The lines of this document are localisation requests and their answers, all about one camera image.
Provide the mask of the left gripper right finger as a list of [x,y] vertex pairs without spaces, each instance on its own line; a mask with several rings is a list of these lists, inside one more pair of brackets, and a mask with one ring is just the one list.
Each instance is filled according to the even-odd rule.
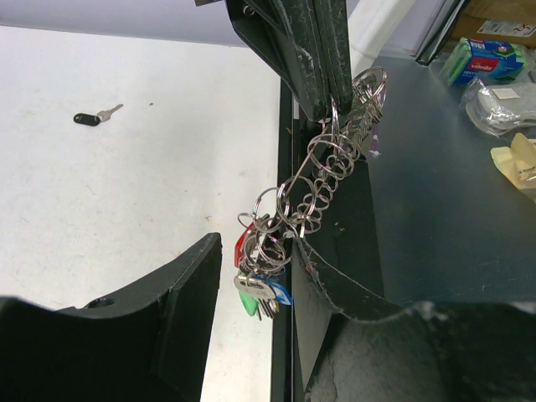
[[333,272],[306,241],[292,248],[292,285],[306,401],[532,401],[535,305],[434,303],[396,306]]

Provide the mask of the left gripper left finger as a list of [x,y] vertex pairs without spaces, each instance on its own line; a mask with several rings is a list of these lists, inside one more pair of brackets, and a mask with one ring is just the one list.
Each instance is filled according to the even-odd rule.
[[85,307],[1,300],[4,401],[197,401],[219,291],[221,237]]

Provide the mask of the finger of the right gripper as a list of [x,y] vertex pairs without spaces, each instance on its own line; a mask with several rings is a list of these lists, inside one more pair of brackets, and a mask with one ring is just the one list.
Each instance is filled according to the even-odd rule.
[[239,38],[288,85],[311,121],[328,115],[328,78],[321,40],[328,1],[227,1]]
[[316,0],[312,4],[321,41],[322,72],[327,77],[328,92],[335,100],[338,111],[347,115],[353,103],[347,3],[344,0]]

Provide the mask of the green key tag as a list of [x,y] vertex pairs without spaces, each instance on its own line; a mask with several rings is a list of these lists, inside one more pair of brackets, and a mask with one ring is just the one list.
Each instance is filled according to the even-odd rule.
[[244,285],[240,285],[237,287],[237,289],[239,290],[240,300],[248,315],[250,317],[253,317],[258,312],[259,302],[255,298],[250,296],[248,293],[243,291],[243,288]]

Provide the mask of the red key tag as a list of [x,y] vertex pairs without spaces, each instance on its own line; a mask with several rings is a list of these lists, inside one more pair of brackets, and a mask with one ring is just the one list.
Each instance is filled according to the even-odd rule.
[[235,243],[235,246],[234,246],[234,266],[236,268],[239,268],[240,267],[240,260],[242,259],[243,257],[243,254],[244,254],[244,242],[245,242],[245,238],[250,234],[252,228],[253,228],[254,224],[251,223],[249,224],[244,232],[242,233],[242,235],[238,238],[238,240],[236,241]]

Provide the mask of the blue key tag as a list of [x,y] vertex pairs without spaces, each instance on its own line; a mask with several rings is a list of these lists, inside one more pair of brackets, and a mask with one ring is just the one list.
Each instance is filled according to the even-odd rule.
[[252,294],[261,300],[274,300],[280,304],[291,306],[293,299],[288,290],[278,281],[253,276],[247,281]]

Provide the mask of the metal disc keyring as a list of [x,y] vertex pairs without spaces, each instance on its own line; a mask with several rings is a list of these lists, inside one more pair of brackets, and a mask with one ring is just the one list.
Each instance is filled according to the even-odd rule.
[[334,111],[330,122],[307,144],[297,172],[279,186],[263,191],[251,211],[238,214],[244,229],[254,224],[237,268],[243,275],[280,273],[291,259],[285,240],[317,232],[342,181],[353,174],[359,162],[379,156],[377,125],[383,117],[386,81],[387,72],[379,66],[357,75],[352,81],[350,114],[342,118]]

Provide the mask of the black key tag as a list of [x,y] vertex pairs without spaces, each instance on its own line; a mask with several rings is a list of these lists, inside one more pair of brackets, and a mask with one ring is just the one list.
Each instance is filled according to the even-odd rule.
[[102,122],[109,121],[111,116],[120,110],[124,105],[118,104],[108,110],[99,111],[94,115],[87,113],[77,113],[73,117],[73,121],[76,124],[84,126],[99,126]]

